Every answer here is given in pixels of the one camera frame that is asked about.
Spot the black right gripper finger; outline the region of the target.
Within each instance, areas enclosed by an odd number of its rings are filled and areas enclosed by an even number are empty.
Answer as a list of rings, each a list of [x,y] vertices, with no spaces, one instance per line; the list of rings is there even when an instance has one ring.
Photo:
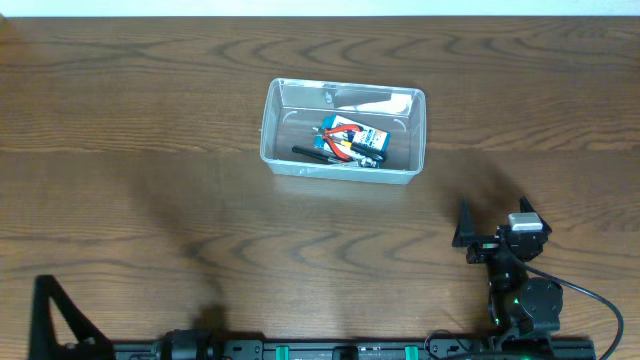
[[[460,201],[458,221],[452,240],[453,247],[469,247],[478,241],[471,207],[466,198]]]
[[[535,209],[526,196],[522,196],[519,199],[519,208],[521,213],[535,213]]]

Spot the black yellow screwdriver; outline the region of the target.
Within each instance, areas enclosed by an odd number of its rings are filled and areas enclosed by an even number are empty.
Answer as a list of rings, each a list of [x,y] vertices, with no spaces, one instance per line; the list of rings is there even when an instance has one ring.
[[[358,143],[348,142],[348,141],[343,141],[342,145],[355,153],[358,153],[362,156],[372,159],[373,161],[376,161],[376,162],[386,161],[386,155],[383,152],[377,151],[376,149],[373,149]]]

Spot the blue white cardboard box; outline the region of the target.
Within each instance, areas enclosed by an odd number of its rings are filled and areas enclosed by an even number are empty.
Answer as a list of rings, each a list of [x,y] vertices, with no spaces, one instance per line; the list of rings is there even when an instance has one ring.
[[[344,124],[356,124],[363,127],[363,130],[361,132],[357,133],[356,135],[349,136],[349,140],[352,143],[358,143],[376,149],[377,151],[383,152],[386,155],[386,150],[391,140],[391,135],[386,131],[356,122],[354,120],[350,120],[339,115],[331,115],[325,117],[322,124],[318,128],[334,128],[336,126]],[[313,134],[316,136],[314,140],[314,146],[317,149],[332,153],[329,146],[324,143],[321,137],[316,135],[314,131]]]

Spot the red handled pliers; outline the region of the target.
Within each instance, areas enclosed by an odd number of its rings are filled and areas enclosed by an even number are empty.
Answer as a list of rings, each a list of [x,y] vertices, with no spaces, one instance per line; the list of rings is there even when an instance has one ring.
[[[344,124],[334,128],[313,127],[314,133],[320,136],[334,156],[343,162],[365,158],[363,154],[351,149],[352,142],[349,140],[350,135],[356,135],[362,130],[363,127],[356,124]]]

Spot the clear plastic container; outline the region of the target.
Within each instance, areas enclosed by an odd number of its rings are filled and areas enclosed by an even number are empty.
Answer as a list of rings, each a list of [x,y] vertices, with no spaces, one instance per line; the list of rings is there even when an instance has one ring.
[[[260,156],[280,175],[406,185],[424,167],[426,105],[415,88],[277,78],[265,103]],[[388,132],[386,161],[379,168],[346,167],[292,152],[316,148],[312,128],[331,115]]]

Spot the silver wrench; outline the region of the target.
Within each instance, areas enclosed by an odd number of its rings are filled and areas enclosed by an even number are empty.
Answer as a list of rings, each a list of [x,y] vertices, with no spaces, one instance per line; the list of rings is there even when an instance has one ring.
[[[360,167],[360,168],[378,168],[380,163],[372,158],[363,157],[360,159],[352,159],[348,162],[343,162],[342,166],[346,167]]]

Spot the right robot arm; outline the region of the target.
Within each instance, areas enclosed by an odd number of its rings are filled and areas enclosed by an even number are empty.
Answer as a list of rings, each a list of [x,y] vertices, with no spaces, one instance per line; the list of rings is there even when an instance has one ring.
[[[487,268],[488,308],[496,325],[487,346],[493,351],[514,351],[516,341],[547,342],[560,329],[562,287],[542,276],[528,276],[525,268],[543,252],[552,229],[526,198],[519,203],[520,210],[508,216],[507,224],[497,226],[493,235],[480,235],[468,201],[462,200],[452,240],[453,247],[467,250],[469,264]]]

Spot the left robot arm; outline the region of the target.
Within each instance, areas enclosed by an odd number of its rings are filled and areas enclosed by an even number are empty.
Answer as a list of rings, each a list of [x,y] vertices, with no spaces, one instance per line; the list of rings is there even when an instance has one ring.
[[[51,308],[56,307],[75,341],[58,342]],[[151,343],[117,344],[104,335],[75,305],[52,275],[34,281],[28,357],[46,360],[213,359],[219,354],[210,334],[174,330]]]

